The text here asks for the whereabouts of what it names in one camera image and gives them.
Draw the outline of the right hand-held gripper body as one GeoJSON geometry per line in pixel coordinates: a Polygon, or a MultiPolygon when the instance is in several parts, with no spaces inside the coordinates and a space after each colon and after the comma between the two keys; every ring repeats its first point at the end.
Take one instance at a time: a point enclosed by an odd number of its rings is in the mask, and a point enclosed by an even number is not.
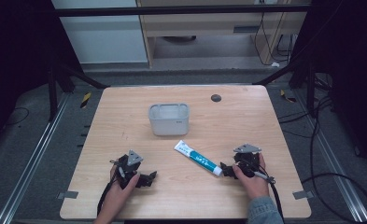
{"type": "Polygon", "coordinates": [[[233,150],[233,159],[237,166],[247,177],[260,174],[260,152],[259,147],[250,144],[243,144],[233,150]]]}

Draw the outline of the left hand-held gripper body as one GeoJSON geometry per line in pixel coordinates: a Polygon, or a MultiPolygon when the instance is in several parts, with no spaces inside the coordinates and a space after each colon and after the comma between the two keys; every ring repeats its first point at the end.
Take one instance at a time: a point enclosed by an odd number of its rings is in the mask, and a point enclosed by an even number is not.
{"type": "Polygon", "coordinates": [[[130,180],[137,174],[137,169],[140,166],[143,158],[135,153],[132,149],[127,154],[124,154],[116,161],[111,161],[116,169],[111,177],[112,182],[118,182],[122,189],[125,189],[130,180]]]}

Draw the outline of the white and blue toothpaste tube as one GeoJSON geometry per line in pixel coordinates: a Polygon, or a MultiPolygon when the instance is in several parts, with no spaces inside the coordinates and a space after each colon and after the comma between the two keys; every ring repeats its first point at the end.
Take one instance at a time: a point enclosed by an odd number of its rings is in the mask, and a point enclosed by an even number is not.
{"type": "Polygon", "coordinates": [[[222,169],[214,162],[197,152],[195,149],[188,146],[183,140],[180,140],[175,146],[174,150],[191,159],[215,176],[221,176],[222,169]]]}

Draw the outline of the person's left hand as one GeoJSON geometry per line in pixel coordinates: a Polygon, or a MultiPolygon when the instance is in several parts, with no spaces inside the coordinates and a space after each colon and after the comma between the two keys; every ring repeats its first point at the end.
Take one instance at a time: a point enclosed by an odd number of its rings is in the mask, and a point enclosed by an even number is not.
{"type": "Polygon", "coordinates": [[[112,217],[116,217],[126,204],[135,189],[139,177],[140,174],[135,174],[124,189],[120,187],[120,183],[117,180],[111,184],[104,201],[104,210],[109,212],[112,217]]]}

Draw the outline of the person's right hand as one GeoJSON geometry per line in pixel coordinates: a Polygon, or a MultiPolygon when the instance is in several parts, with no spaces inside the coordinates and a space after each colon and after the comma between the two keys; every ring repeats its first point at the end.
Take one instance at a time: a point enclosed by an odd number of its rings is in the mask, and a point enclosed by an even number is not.
{"type": "Polygon", "coordinates": [[[233,165],[233,171],[242,184],[250,201],[256,198],[269,196],[268,183],[263,178],[258,176],[247,177],[236,164],[233,165]]]}

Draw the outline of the white plastic container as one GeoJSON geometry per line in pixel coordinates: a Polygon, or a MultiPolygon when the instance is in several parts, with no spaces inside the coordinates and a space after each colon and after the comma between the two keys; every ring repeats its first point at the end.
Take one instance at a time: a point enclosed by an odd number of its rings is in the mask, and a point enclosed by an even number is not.
{"type": "Polygon", "coordinates": [[[190,108],[183,103],[156,104],[148,109],[148,119],[155,135],[185,135],[189,131],[190,108]]]}

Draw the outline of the yellow and black tape strip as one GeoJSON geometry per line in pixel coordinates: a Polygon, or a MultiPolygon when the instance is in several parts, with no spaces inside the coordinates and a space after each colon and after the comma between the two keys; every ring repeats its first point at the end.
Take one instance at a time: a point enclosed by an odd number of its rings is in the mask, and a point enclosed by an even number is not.
{"type": "Polygon", "coordinates": [[[89,102],[91,96],[92,96],[92,93],[90,91],[88,91],[84,94],[83,99],[80,103],[80,108],[85,108],[86,107],[86,105],[89,102]]]}
{"type": "Polygon", "coordinates": [[[292,90],[281,90],[280,95],[288,102],[291,102],[291,103],[297,102],[296,97],[292,90]]]}

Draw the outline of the black metal stand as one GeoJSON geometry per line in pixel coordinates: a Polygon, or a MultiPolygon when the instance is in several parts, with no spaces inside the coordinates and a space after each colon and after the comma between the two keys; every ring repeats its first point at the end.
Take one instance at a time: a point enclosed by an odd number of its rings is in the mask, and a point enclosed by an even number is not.
{"type": "Polygon", "coordinates": [[[289,86],[293,89],[300,88],[306,82],[306,109],[314,118],[316,112],[315,106],[315,66],[312,59],[314,49],[312,47],[304,48],[298,52],[289,62],[287,66],[279,69],[269,77],[254,82],[254,85],[266,86],[272,81],[292,73],[289,86]]]}
{"type": "Polygon", "coordinates": [[[49,121],[53,121],[58,112],[56,87],[60,86],[63,92],[73,92],[75,89],[75,85],[70,78],[71,76],[77,77],[98,90],[108,88],[108,85],[87,77],[83,72],[75,70],[73,67],[64,63],[57,63],[56,61],[52,61],[49,65],[47,75],[49,86],[49,121]]]}

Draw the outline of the white cabinet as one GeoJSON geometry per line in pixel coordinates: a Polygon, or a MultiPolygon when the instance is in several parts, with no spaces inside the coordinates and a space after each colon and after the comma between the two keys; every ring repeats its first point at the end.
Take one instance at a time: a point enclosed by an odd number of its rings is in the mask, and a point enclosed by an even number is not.
{"type": "MultiPolygon", "coordinates": [[[[135,0],[51,0],[56,9],[137,7],[135,0]]],[[[81,64],[146,63],[138,16],[62,17],[81,64]]]]}

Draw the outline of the black curtain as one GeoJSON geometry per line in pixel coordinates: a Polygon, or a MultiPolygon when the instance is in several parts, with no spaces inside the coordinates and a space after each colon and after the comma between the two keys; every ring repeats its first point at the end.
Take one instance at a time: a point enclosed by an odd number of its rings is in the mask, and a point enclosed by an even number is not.
{"type": "Polygon", "coordinates": [[[313,50],[315,70],[332,76],[332,99],[367,155],[367,0],[312,0],[294,51],[313,50]]]}
{"type": "Polygon", "coordinates": [[[19,96],[48,82],[47,68],[82,68],[52,0],[0,0],[0,132],[19,96]]]}

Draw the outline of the light wooden desk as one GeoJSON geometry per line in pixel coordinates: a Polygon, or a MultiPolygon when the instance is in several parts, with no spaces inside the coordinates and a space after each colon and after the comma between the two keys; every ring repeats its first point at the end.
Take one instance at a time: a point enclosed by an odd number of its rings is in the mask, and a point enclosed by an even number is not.
{"type": "MultiPolygon", "coordinates": [[[[140,7],[177,6],[242,6],[242,5],[299,5],[311,0],[135,0],[140,7]]],[[[279,38],[300,33],[304,12],[219,13],[142,15],[142,31],[147,54],[153,55],[150,44],[161,36],[243,35],[250,34],[262,63],[274,59],[279,38]]]]}

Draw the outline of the black horizontal bar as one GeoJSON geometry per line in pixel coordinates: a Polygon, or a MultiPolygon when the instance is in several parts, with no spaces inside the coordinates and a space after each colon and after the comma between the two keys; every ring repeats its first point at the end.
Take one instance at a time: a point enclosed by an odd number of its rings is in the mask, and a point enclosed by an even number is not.
{"type": "Polygon", "coordinates": [[[59,17],[87,16],[133,16],[133,15],[175,15],[175,14],[217,14],[217,13],[265,13],[305,12],[311,4],[299,5],[242,5],[242,6],[177,6],[177,7],[112,7],[54,9],[52,14],[59,17]]]}

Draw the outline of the grey metal table bracket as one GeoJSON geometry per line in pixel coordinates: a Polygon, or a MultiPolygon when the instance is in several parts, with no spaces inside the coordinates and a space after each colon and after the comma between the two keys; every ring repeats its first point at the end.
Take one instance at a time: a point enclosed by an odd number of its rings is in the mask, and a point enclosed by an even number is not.
{"type": "Polygon", "coordinates": [[[64,192],[59,192],[57,194],[57,199],[59,200],[63,200],[65,198],[68,199],[76,199],[76,197],[78,196],[78,192],[77,191],[64,191],[64,192]]]}
{"type": "Polygon", "coordinates": [[[309,190],[309,191],[305,191],[305,190],[301,190],[301,191],[296,191],[292,193],[293,197],[295,200],[300,200],[300,199],[311,199],[314,197],[314,193],[309,190]]]}

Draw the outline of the aluminium floor rail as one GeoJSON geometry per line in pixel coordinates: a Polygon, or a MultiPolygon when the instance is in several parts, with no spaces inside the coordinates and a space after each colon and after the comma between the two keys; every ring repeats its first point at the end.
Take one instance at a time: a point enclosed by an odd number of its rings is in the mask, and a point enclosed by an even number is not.
{"type": "Polygon", "coordinates": [[[352,218],[357,223],[364,223],[367,221],[367,209],[360,199],[354,184],[347,179],[346,171],[333,153],[331,145],[329,144],[324,132],[320,128],[319,120],[313,118],[311,115],[308,115],[306,120],[314,129],[314,137],[312,142],[317,142],[318,149],[327,163],[329,170],[333,173],[332,177],[334,178],[336,185],[342,194],[352,218]]]}
{"type": "Polygon", "coordinates": [[[61,101],[57,104],[56,114],[54,115],[53,119],[47,123],[47,126],[36,143],[35,149],[29,161],[26,163],[26,166],[22,171],[14,190],[12,190],[7,202],[0,211],[0,224],[10,224],[14,218],[16,211],[21,204],[21,200],[33,179],[35,171],[49,146],[49,142],[60,123],[70,96],[70,93],[62,94],[61,101]]]}

